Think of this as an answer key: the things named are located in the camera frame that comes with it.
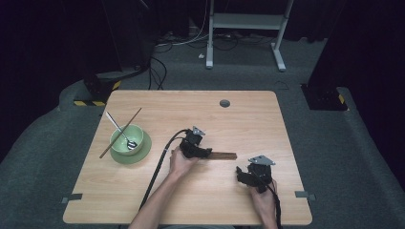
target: person's left hand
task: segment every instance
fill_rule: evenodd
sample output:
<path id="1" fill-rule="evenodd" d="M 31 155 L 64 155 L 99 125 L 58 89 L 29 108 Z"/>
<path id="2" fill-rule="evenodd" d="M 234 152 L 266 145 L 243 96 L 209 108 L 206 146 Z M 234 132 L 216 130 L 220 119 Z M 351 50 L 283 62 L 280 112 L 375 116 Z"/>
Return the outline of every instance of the person's left hand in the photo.
<path id="1" fill-rule="evenodd" d="M 187 158 L 182 153 L 180 147 L 172 152 L 170 156 L 170 172 L 169 175 L 174 175 L 177 178 L 184 177 L 188 171 L 199 161 L 198 157 Z"/>

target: gray carpet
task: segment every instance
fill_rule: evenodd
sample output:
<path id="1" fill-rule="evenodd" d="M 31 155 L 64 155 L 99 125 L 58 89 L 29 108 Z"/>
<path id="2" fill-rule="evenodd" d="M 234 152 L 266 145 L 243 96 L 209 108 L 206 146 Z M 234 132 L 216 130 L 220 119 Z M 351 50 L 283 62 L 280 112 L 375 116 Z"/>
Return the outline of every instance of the gray carpet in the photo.
<path id="1" fill-rule="evenodd" d="M 224 49 L 231 45 L 215 44 Z M 285 228 L 405 228 L 405 195 L 370 138 L 350 91 L 338 89 L 349 111 L 308 108 L 300 84 L 308 82 L 324 44 L 283 41 L 284 73 L 278 72 L 268 43 L 215 50 L 212 70 L 198 57 L 205 49 L 182 45 L 154 56 L 168 71 L 165 90 L 277 94 L 304 188 L 316 195 L 309 202 L 312 224 Z M 163 76 L 158 62 L 153 61 L 152 67 Z M 148 85 L 149 74 L 142 73 L 122 80 L 119 89 L 146 90 Z M 81 88 L 81 81 L 66 88 L 59 106 L 34 121 L 1 163 L 0 228 L 117 228 L 62 220 L 66 205 L 60 201 L 74 189 L 104 111 L 104 107 L 74 106 Z"/>

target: black cable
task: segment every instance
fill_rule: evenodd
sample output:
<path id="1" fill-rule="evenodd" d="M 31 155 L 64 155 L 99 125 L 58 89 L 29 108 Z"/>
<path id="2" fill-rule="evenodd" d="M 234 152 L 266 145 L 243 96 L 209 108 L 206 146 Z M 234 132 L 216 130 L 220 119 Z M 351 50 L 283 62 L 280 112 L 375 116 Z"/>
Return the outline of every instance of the black cable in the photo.
<path id="1" fill-rule="evenodd" d="M 155 77 L 154 77 L 154 79 L 155 79 L 155 82 L 156 82 L 156 84 L 158 85 L 158 89 L 162 89 L 163 90 L 163 87 L 162 87 L 162 81 L 161 81 L 161 78 L 160 78 L 160 75 L 158 74 L 158 72 L 156 72 L 156 70 L 155 69 L 152 69 L 152 71 L 155 73 L 155 75 L 157 75 L 158 76 L 158 79 L 159 80 L 157 80 Z"/>
<path id="2" fill-rule="evenodd" d="M 159 173 L 161 164 L 163 163 L 164 157 L 166 156 L 166 153 L 167 153 L 167 150 L 168 150 L 169 147 L 170 147 L 170 144 L 177 138 L 177 135 L 179 135 L 179 134 L 181 134 L 181 133 L 183 133 L 183 132 L 187 132 L 187 131 L 189 131 L 189 130 L 184 129 L 184 130 L 178 131 L 177 133 L 175 133 L 175 134 L 172 136 L 172 138 L 170 138 L 169 142 L 167 142 L 166 146 L 164 147 L 163 152 L 161 153 L 159 163 L 158 163 L 158 165 L 157 165 L 157 167 L 156 167 L 156 169 L 155 169 L 155 173 L 153 174 L 151 181 L 149 182 L 148 189 L 146 190 L 145 196 L 143 197 L 143 201 L 142 201 L 142 203 L 140 204 L 139 209 L 141 209 L 141 208 L 143 207 L 143 205 L 145 204 L 146 200 L 147 200 L 148 197 L 149 197 L 149 194 L 150 194 L 150 192 L 151 192 L 151 190 L 152 190 L 153 184 L 155 183 L 156 177 L 158 176 L 158 173 Z"/>
<path id="3" fill-rule="evenodd" d="M 160 78 L 160 75 L 158 74 L 158 72 L 156 72 L 156 70 L 155 70 L 154 68 L 151 68 L 150 74 L 152 75 L 153 80 L 155 81 L 155 83 L 156 83 L 157 85 L 160 85 L 160 83 L 161 83 L 161 78 Z"/>
<path id="4" fill-rule="evenodd" d="M 223 49 L 223 48 L 219 48 L 218 46 L 212 45 L 215 49 L 220 50 L 220 51 L 231 51 L 231 50 L 235 49 L 239 44 L 238 39 L 235 38 L 232 34 L 230 34 L 230 37 L 226 37 L 226 35 L 217 35 L 217 37 L 220 37 L 221 40 L 223 40 L 223 41 L 235 41 L 234 45 L 228 49 Z"/>
<path id="5" fill-rule="evenodd" d="M 159 90 L 159 89 L 162 89 L 162 90 L 163 90 L 163 82 L 164 82 L 164 80 L 166 79 L 166 76 L 167 76 L 167 68 L 166 68 L 166 66 L 163 64 L 163 62 L 161 62 L 161 61 L 158 60 L 157 58 L 155 58 L 155 57 L 153 57 L 153 56 L 151 56 L 151 58 L 154 59 L 154 60 L 156 60 L 156 61 L 158 61 L 158 62 L 163 66 L 163 68 L 164 68 L 163 79 L 162 79 L 162 80 L 160 81 L 160 83 L 158 84 L 158 90 Z"/>
<path id="6" fill-rule="evenodd" d="M 285 82 L 283 82 L 283 81 L 277 80 L 277 81 L 274 83 L 274 85 L 277 85 L 277 84 L 279 84 L 279 83 L 280 83 L 280 84 L 283 84 L 285 87 L 284 87 L 284 88 L 279 87 L 279 88 L 277 88 L 278 90 L 289 90 L 288 84 L 285 83 Z"/>
<path id="7" fill-rule="evenodd" d="M 196 46 L 191 45 L 191 44 L 196 44 L 196 43 L 202 43 L 202 46 L 196 47 Z M 189 43 L 189 44 L 186 44 L 186 45 L 191 47 L 191 48 L 194 48 L 194 49 L 204 49 L 207 46 L 206 41 L 203 41 L 203 42 L 195 41 L 195 42 L 192 42 L 192 43 Z"/>
<path id="8" fill-rule="evenodd" d="M 164 46 L 169 46 L 169 49 L 165 50 L 165 51 L 156 51 L 156 48 L 160 48 L 160 47 L 164 47 Z M 165 53 L 165 52 L 169 52 L 173 49 L 173 43 L 167 43 L 167 44 L 160 44 L 155 46 L 155 53 Z"/>
<path id="9" fill-rule="evenodd" d="M 257 41 L 244 41 L 243 40 L 243 39 L 247 39 L 247 38 L 248 39 L 256 38 L 258 40 Z M 246 36 L 246 37 L 239 38 L 240 43 L 243 44 L 243 45 L 263 45 L 263 44 L 272 42 L 274 39 L 275 39 L 275 37 L 266 37 L 266 36 L 263 36 L 263 37 L 248 37 L 248 36 Z"/>
<path id="10" fill-rule="evenodd" d="M 258 178 L 258 179 L 260 180 L 260 182 L 262 182 L 262 183 L 267 187 L 267 189 L 270 190 L 271 194 L 273 195 L 273 197 L 274 197 L 274 203 L 276 204 L 276 223 L 277 223 L 277 228 L 278 228 L 278 229 L 282 229 L 283 226 L 281 225 L 281 205 L 280 205 L 280 199 L 278 198 L 278 195 L 275 193 L 275 191 L 273 191 L 273 190 L 270 188 L 270 186 L 269 186 L 268 184 L 264 183 L 264 182 L 260 179 L 260 177 L 259 177 L 254 171 L 252 171 L 252 173 L 253 173 L 254 176 L 256 176 L 256 178 Z"/>
<path id="11" fill-rule="evenodd" d="M 148 87 L 148 90 L 151 90 L 151 87 L 152 87 L 152 75 L 151 75 L 151 70 L 152 69 L 152 67 L 149 67 L 149 87 Z"/>
<path id="12" fill-rule="evenodd" d="M 157 46 L 162 46 L 162 45 L 174 45 L 177 42 L 184 42 L 189 40 L 190 38 L 183 38 L 180 36 L 174 36 L 173 34 L 169 34 L 167 38 L 162 38 L 158 41 L 158 45 Z"/>

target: cable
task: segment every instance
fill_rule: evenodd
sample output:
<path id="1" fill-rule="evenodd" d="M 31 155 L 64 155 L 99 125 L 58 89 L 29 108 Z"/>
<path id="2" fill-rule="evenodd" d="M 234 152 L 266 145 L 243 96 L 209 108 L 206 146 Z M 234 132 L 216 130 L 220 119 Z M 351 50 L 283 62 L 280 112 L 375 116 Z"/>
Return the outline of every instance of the cable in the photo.
<path id="1" fill-rule="evenodd" d="M 199 42 L 199 43 L 202 43 L 202 46 L 199 46 L 199 47 L 192 46 L 192 45 L 191 45 L 192 43 L 187 44 L 187 46 L 189 46 L 189 47 L 191 47 L 191 48 L 194 48 L 194 49 L 204 49 L 204 48 L 206 48 L 206 46 L 207 46 L 206 42 Z"/>
<path id="2" fill-rule="evenodd" d="M 280 81 L 280 80 L 277 80 L 277 81 L 274 83 L 274 85 L 276 86 L 277 84 L 282 84 L 282 85 L 285 86 L 284 88 L 282 88 L 282 87 L 277 88 L 278 90 L 289 90 L 289 86 L 288 86 L 287 83 L 285 83 L 285 82 L 283 82 L 283 81 Z"/>
<path id="3" fill-rule="evenodd" d="M 168 46 L 170 45 L 169 49 L 165 50 L 165 51 L 155 51 L 155 53 L 165 53 L 165 52 L 169 52 L 173 49 L 173 44 L 172 43 L 168 43 L 168 44 L 164 44 L 164 45 L 157 45 L 155 47 L 163 47 L 163 46 Z"/>
<path id="4" fill-rule="evenodd" d="M 151 192 L 151 190 L 152 190 L 153 184 L 155 183 L 156 177 L 158 176 L 158 173 L 159 173 L 161 164 L 163 163 L 164 157 L 166 156 L 166 153 L 167 153 L 167 150 L 168 150 L 169 147 L 170 147 L 170 144 L 171 144 L 175 139 L 177 139 L 177 136 L 178 136 L 179 134 L 181 134 L 181 133 L 183 133 L 183 132 L 187 132 L 187 131 L 188 131 L 187 129 L 178 131 L 177 133 L 175 133 L 175 134 L 172 136 L 172 138 L 170 138 L 169 142 L 167 142 L 166 146 L 164 147 L 163 152 L 161 153 L 159 163 L 158 163 L 158 165 L 157 165 L 157 167 L 156 167 L 156 169 L 155 169 L 155 173 L 153 174 L 151 181 L 149 182 L 148 189 L 146 190 L 145 196 L 143 197 L 143 201 L 142 201 L 142 203 L 140 204 L 139 209 L 141 209 L 141 208 L 143 207 L 143 205 L 145 204 L 146 200 L 147 200 L 148 197 L 149 197 L 149 194 L 150 194 L 150 192 Z"/>
<path id="5" fill-rule="evenodd" d="M 232 47 L 228 48 L 228 49 L 219 48 L 218 46 L 213 45 L 213 47 L 214 47 L 215 49 L 217 49 L 217 50 L 220 50 L 220 51 L 231 51 L 231 50 L 235 49 L 235 48 L 238 46 L 238 43 L 239 43 L 238 38 L 235 38 L 235 36 L 232 35 L 232 34 L 217 35 L 217 37 L 222 38 L 223 41 L 235 41 L 234 45 L 233 45 Z"/>
<path id="6" fill-rule="evenodd" d="M 258 41 L 243 41 L 243 39 L 247 39 L 247 38 L 257 38 L 257 39 L 259 39 Z M 262 37 L 249 37 L 249 36 L 245 36 L 245 37 L 241 37 L 241 38 L 239 38 L 240 39 L 240 42 L 241 42 L 241 44 L 243 44 L 243 45 L 263 45 L 263 44 L 265 44 L 265 43 L 269 43 L 269 42 L 272 42 L 274 39 L 275 39 L 275 37 L 267 37 L 267 36 L 262 36 Z"/>
<path id="7" fill-rule="evenodd" d="M 186 41 L 186 42 L 181 42 L 181 43 L 176 43 L 173 45 L 184 45 L 184 44 L 188 44 L 191 42 L 194 42 L 195 40 L 197 40 L 199 38 L 199 36 L 201 35 L 201 33 L 203 32 L 203 26 L 205 25 L 205 19 L 206 19 L 206 12 L 208 9 L 208 0 L 205 0 L 205 11 L 204 11 L 204 15 L 203 15 L 203 21 L 202 21 L 202 28 L 200 29 L 200 32 L 197 34 L 197 36 L 195 36 L 193 39 Z"/>
<path id="8" fill-rule="evenodd" d="M 262 184 L 264 184 L 264 185 L 267 187 L 267 189 L 270 190 L 271 194 L 273 195 L 273 197 L 274 197 L 274 203 L 275 203 L 275 205 L 276 205 L 276 222 L 277 222 L 277 228 L 278 228 L 278 229 L 282 229 L 283 226 L 281 225 L 281 205 L 280 205 L 280 199 L 278 198 L 278 195 L 275 193 L 276 187 L 274 186 L 274 183 L 273 183 L 273 187 L 274 187 L 274 191 L 273 191 L 273 190 L 270 188 L 270 186 L 269 186 L 268 184 L 264 183 L 264 182 L 260 179 L 260 177 L 259 177 L 254 171 L 252 171 L 252 173 L 253 173 L 254 176 L 256 176 L 256 178 L 258 178 L 258 179 L 260 180 L 260 182 L 262 182 Z"/>
<path id="9" fill-rule="evenodd" d="M 163 90 L 163 82 L 166 79 L 167 76 L 167 68 L 166 66 L 163 64 L 163 62 L 161 62 L 160 60 L 158 60 L 157 58 L 151 56 L 151 60 L 155 60 L 158 61 L 164 68 L 164 75 L 163 78 L 160 78 L 160 75 L 158 74 L 158 72 L 152 68 L 152 64 L 149 67 L 149 86 L 148 86 L 148 90 L 151 90 L 152 87 L 152 78 L 155 81 L 155 83 L 158 85 L 158 90 Z"/>

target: yellow and black warning tape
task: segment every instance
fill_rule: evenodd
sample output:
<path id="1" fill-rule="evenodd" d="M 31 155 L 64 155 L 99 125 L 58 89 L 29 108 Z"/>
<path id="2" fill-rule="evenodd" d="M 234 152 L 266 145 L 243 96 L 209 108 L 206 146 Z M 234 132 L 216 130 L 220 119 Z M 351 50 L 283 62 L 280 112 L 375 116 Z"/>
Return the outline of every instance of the yellow and black warning tape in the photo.
<path id="1" fill-rule="evenodd" d="M 343 97 L 342 94 L 339 94 L 339 101 L 341 104 L 345 104 L 345 98 Z"/>
<path id="2" fill-rule="evenodd" d="M 121 80 L 119 80 L 119 82 L 114 84 L 112 91 L 117 90 L 119 88 L 119 85 L 121 85 Z"/>
<path id="3" fill-rule="evenodd" d="M 102 107 L 105 106 L 105 102 L 103 101 L 91 101 L 91 100 L 76 100 L 74 101 L 76 106 L 85 107 L 85 106 L 98 106 Z"/>
<path id="4" fill-rule="evenodd" d="M 121 80 L 119 80 L 118 82 L 116 82 L 112 88 L 111 91 L 115 91 L 119 88 L 119 86 L 121 85 Z M 74 104 L 76 106 L 80 106 L 80 107 L 86 107 L 86 106 L 98 106 L 98 107 L 102 107 L 105 106 L 107 103 L 105 101 L 100 101 L 100 100 L 75 100 Z"/>

